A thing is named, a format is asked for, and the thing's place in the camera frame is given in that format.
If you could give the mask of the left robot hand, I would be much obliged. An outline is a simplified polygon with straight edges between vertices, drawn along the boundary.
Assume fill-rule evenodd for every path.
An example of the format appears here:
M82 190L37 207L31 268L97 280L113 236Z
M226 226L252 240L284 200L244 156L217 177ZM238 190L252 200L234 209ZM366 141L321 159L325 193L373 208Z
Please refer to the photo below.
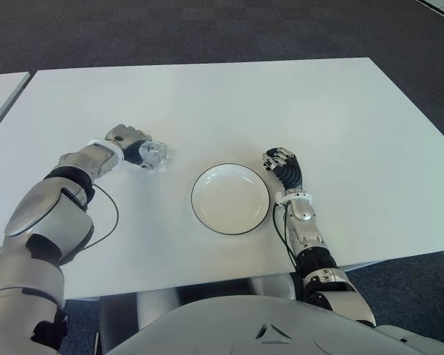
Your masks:
M105 140L120 148L124 161L144 169L148 167L148 164L140 154L140 147L146 142L152 142L150 135L132 126L119 124L106 134Z

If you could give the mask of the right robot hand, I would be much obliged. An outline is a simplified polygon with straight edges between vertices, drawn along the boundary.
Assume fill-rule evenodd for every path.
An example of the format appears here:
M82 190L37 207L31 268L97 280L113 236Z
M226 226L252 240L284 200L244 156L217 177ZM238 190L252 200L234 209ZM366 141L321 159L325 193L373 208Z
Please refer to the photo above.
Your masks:
M271 171L285 190L302 189L303 177L297 157L284 147L267 150L262 155L263 166Z

